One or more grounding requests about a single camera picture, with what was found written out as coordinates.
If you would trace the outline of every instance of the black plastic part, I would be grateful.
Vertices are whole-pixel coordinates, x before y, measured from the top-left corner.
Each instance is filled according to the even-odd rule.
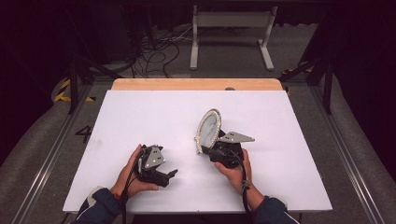
[[[151,150],[152,147],[143,146],[141,151],[142,154],[137,158],[138,160],[142,159],[143,167],[145,166],[146,161],[149,158],[149,154]],[[148,169],[142,168],[141,173],[139,173],[138,162],[137,162],[136,165],[134,166],[134,173],[136,174],[137,179],[142,182],[156,184],[158,186],[165,188],[169,184],[169,179],[175,176],[177,170],[174,170],[166,175],[164,173],[156,171],[156,169],[159,166],[160,165],[153,166]]]
[[[212,148],[208,149],[207,147],[202,147],[202,149],[205,154],[209,155],[209,159],[211,161],[219,161],[227,168],[238,166],[238,159],[241,161],[244,160],[244,153],[240,143],[216,142]]]

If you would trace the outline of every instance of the white table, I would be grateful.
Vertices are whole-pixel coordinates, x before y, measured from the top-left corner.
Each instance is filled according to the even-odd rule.
[[[134,214],[243,213],[242,199],[193,137],[204,113],[216,108],[221,129],[252,136],[253,182],[295,212],[332,210],[329,197],[284,91],[108,91],[78,167],[64,211],[78,211],[96,186],[110,188],[141,144],[163,146],[166,163],[178,169],[166,188],[137,194]]]

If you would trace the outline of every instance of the metal stand leg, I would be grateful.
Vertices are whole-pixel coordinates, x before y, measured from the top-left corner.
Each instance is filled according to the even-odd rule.
[[[330,110],[330,99],[332,96],[332,64],[329,62],[326,72],[326,77],[324,79],[324,92],[323,92],[323,105],[326,112],[330,115],[332,111]]]
[[[76,60],[73,60],[69,66],[70,70],[70,110],[69,114],[73,114],[78,105],[78,77],[76,73]]]
[[[84,58],[84,57],[78,57],[78,58],[79,58],[79,60],[80,60],[82,63],[85,64],[85,66],[92,66],[92,67],[94,67],[95,69],[97,69],[98,71],[102,72],[102,73],[105,74],[105,75],[108,75],[108,76],[110,76],[110,77],[113,77],[114,79],[116,79],[116,78],[123,78],[123,77],[120,76],[119,74],[117,74],[117,73],[115,73],[115,72],[113,72],[113,71],[111,71],[111,70],[108,70],[107,68],[103,67],[101,64],[98,64],[98,63],[96,63],[96,62],[94,62],[94,61],[91,61],[91,60],[89,60],[89,59],[87,59],[87,58]]]
[[[278,80],[279,80],[280,82],[284,82],[284,81],[286,81],[286,80],[288,80],[288,79],[290,79],[290,78],[292,78],[292,77],[295,77],[295,76],[299,75],[300,73],[302,73],[303,71],[305,71],[306,69],[308,69],[308,68],[314,66],[314,65],[315,65],[316,63],[318,63],[319,61],[320,61],[320,59],[315,59],[314,61],[305,63],[305,64],[303,64],[303,65],[297,67],[297,68],[294,69],[293,71],[287,73],[285,76],[282,76],[282,77],[278,78]]]
[[[190,70],[196,70],[198,68],[198,24],[197,24],[197,6],[194,6],[192,16],[192,49],[191,49],[191,61]]]
[[[274,71],[274,65],[272,63],[270,53],[268,52],[267,44],[268,44],[268,39],[270,38],[272,27],[274,25],[276,10],[277,7],[273,7],[271,9],[271,17],[267,22],[267,30],[265,32],[265,37],[264,39],[259,40],[260,50],[262,51],[262,57],[264,58],[265,66],[268,71]]]

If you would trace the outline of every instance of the sleeve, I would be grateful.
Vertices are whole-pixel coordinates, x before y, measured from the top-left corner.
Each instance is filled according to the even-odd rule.
[[[112,223],[120,213],[120,201],[109,189],[97,187],[84,201],[72,224]]]
[[[265,196],[254,210],[252,219],[254,224],[298,224],[298,221],[289,215],[284,203],[268,196]]]

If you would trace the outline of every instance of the black curtain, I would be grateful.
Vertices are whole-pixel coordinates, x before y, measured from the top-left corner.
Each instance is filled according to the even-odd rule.
[[[393,179],[396,179],[396,20],[384,1],[350,1],[329,10],[302,62],[332,60],[344,97]]]
[[[56,18],[41,1],[2,1],[0,7],[1,160],[53,102],[51,92],[65,76]]]

